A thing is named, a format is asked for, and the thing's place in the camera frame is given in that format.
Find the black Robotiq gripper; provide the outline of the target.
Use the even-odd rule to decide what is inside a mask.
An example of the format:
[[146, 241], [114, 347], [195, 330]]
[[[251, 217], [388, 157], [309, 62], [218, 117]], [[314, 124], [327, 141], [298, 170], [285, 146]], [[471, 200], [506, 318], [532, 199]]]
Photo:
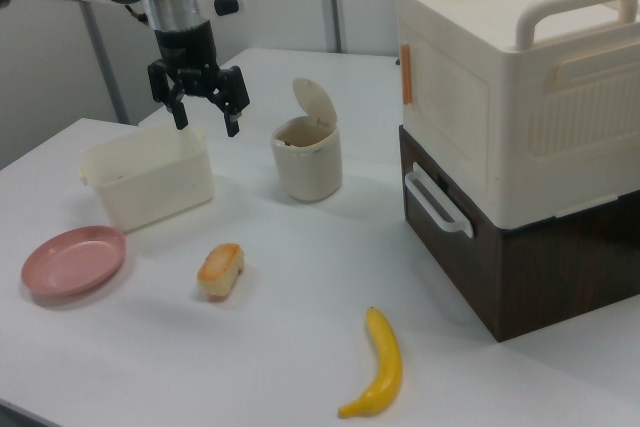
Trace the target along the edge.
[[188, 126], [184, 94], [210, 97], [214, 93], [212, 102], [223, 113], [227, 135], [236, 136], [249, 95], [238, 66], [219, 70], [211, 23], [154, 34], [161, 58], [148, 66], [153, 100], [165, 106], [176, 128], [182, 130]]

